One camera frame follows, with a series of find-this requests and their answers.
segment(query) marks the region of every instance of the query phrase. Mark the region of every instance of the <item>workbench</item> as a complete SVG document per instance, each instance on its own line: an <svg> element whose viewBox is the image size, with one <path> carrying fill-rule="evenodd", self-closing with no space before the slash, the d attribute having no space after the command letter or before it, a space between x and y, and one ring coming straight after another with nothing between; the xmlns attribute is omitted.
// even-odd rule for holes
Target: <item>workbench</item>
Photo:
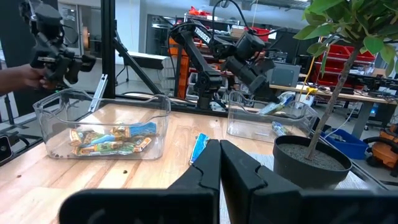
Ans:
<svg viewBox="0 0 398 224"><path fill-rule="evenodd" d="M106 105L82 121L114 123L132 114L143 117L146 110L150 109ZM166 189L188 169L199 133L229 140L247 153L272 154L273 143L228 135L227 121L227 118L171 112L163 156L152 161L53 159L47 155L45 144L39 144L0 167L0 223L58 223L62 202L81 189ZM382 186L358 166L351 171L367 184Z"/></svg>
<svg viewBox="0 0 398 224"><path fill-rule="evenodd" d="M297 93L300 93L303 86L297 85L294 88L294 87L289 87L289 86L270 85L270 87L273 89L277 89L277 90L295 91ZM302 92L304 94L308 93L307 86L304 86L304 89ZM316 95L331 97L332 93L333 92L331 92L330 89L327 87L326 91L318 90ZM397 104L395 101L386 101L385 99L382 99L382 98L374 98L374 97L366 96L365 93L363 93L362 95L360 95L358 93L354 93L353 95L340 93L338 95L338 98L341 100L346 100L346 101L362 102L362 104L363 104L361 107L361 110L359 112L358 118L355 122L353 132L352 132L352 135L357 137L358 139L361 139L362 132L364 130L366 123L368 122L368 119L371 114L371 110L373 108L374 103L385 103L385 104L393 104L393 105Z"/></svg>

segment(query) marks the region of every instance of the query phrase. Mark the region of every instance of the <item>floor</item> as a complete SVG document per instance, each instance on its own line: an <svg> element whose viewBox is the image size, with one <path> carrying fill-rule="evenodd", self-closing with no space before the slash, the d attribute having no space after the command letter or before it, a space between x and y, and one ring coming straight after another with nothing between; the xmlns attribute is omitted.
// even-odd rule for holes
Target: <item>floor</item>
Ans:
<svg viewBox="0 0 398 224"><path fill-rule="evenodd" d="M116 65L116 71L120 71L123 69L122 65ZM154 81L154 83L160 88L160 80L158 76L158 71L156 70L146 70L148 73L148 76ZM83 89L83 90L91 90L95 91L96 86L100 80L100 76L102 74L102 68L101 64L97 63L94 67L94 69L89 72L89 73L80 73L79 74L79 82L74 85L73 87ZM145 86L145 84L140 81L140 79L134 74L132 70L129 70L129 82L125 82L127 77L126 71L122 72L120 76L118 77L118 82L119 85L116 87L116 93L117 94L122 94L127 91L139 91L139 92L146 92L150 93L150 90L148 87ZM313 108L318 112L319 116L321 116L324 111L325 111L325 106L326 105L320 105L317 104ZM346 119L346 114L348 110L343 109L343 108L337 108L335 112L331 115L330 119L328 120L327 124L330 126L337 128L341 124L344 123ZM16 122L21 122L23 119L16 119ZM350 122L347 122L342 129L344 129L347 132L352 132L353 127L355 124L355 119L352 119ZM0 130L8 127L9 125L6 123L1 124L0 123ZM29 122L24 125L26 128L21 129L21 128L16 128L13 129L12 131L19 131L21 134L29 134L33 136L41 136L40 127L39 124L36 120ZM373 136L378 136L380 132L379 128L370 128L368 131L364 131L361 139L368 138L368 137L373 137ZM19 150L21 147L24 146L23 142L18 143L17 145L13 146L13 149ZM389 171L381 168L373 168L369 167L364 161L356 161L359 165L361 165L364 169L366 169L370 174L375 176L379 180L385 180L385 181L390 181L390 182L398 182L398 179L393 178L389 175ZM393 186L388 186L391 189L398 189L397 187Z"/></svg>

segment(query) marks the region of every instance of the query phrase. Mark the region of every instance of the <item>soil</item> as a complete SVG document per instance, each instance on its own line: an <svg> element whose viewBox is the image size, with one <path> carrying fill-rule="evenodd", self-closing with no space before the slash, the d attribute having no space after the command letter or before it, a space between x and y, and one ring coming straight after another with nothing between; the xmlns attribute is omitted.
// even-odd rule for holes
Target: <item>soil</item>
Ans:
<svg viewBox="0 0 398 224"><path fill-rule="evenodd" d="M314 167L328 170L345 170L343 165L341 165L336 159L320 151L315 151L315 155L312 160L306 159L305 156L308 153L307 146L301 146L297 144L281 144L279 145L279 149L288 154L290 157Z"/></svg>

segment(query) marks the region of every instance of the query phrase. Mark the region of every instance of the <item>person's arm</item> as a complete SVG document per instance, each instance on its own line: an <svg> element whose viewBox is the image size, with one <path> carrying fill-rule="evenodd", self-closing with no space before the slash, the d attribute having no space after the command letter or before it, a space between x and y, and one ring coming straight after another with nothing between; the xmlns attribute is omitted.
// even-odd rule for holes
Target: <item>person's arm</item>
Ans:
<svg viewBox="0 0 398 224"><path fill-rule="evenodd" d="M44 72L30 65L0 70L0 96L26 87L53 88L54 85L45 80Z"/></svg>

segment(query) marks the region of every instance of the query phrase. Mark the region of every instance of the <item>human hand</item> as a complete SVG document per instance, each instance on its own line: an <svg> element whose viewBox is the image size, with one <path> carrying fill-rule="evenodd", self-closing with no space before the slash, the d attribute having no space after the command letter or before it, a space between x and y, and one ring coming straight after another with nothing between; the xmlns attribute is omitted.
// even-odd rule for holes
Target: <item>human hand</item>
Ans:
<svg viewBox="0 0 398 224"><path fill-rule="evenodd" d="M33 87L33 88L46 88L46 89L54 89L56 83L52 83L44 77L45 69L44 68L32 68L29 64L22 65L19 68L19 73L22 76L23 82L25 85Z"/></svg>

